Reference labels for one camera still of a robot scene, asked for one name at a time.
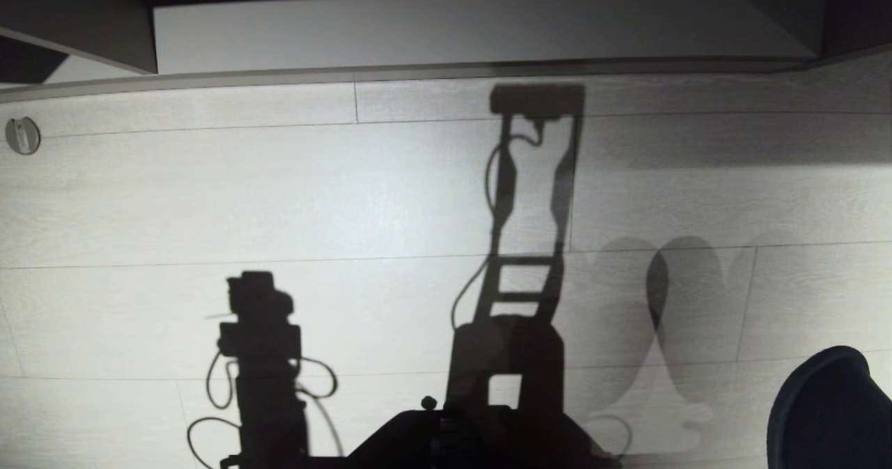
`white laminate floor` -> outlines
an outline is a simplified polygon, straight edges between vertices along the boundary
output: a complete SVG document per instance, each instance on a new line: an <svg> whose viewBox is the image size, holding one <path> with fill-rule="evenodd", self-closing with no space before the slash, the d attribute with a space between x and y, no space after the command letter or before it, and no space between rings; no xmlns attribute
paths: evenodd
<svg viewBox="0 0 892 469"><path fill-rule="evenodd" d="M564 411L612 453L629 444L626 466L764 469L771 402L809 355L855 346L892 392L890 63L0 104L44 135L31 157L0 149L0 469L200 469L189 422L239 418L204 377L233 320L226 278L246 270L273 272L303 352L337 371L324 404L347 452L442 399L450 307L490 245L501 84L585 90L553 319ZM551 251L569 133L564 119L541 147L512 145L502 253ZM311 364L300 380L328 387ZM307 415L312 453L335 455ZM194 441L213 465L239 451L225 424Z"/></svg>

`wooden floor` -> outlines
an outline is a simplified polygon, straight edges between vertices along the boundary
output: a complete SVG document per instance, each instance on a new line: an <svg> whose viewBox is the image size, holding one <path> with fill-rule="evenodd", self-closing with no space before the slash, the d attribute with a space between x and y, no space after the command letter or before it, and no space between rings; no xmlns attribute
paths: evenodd
<svg viewBox="0 0 892 469"><path fill-rule="evenodd" d="M490 93L532 82L586 94L553 320L567 414L612 453L631 443L626 466L763 469L774 395L809 355L854 346L892 392L890 62L0 105L44 135L32 157L0 149L0 466L200 468L185 428L219 414L204 376L233 320L226 278L245 270L273 272L304 353L337 371L324 404L346 451L442 399L450 307L493 225ZM569 140L564 120L541 147L512 146L503 252L551 250L551 176ZM225 397L222 367L214 377ZM312 364L300 380L328 387ZM237 408L222 416L238 422ZM308 416L312 453L334 455L321 414ZM225 424L194 440L212 466L239 451Z"/></svg>

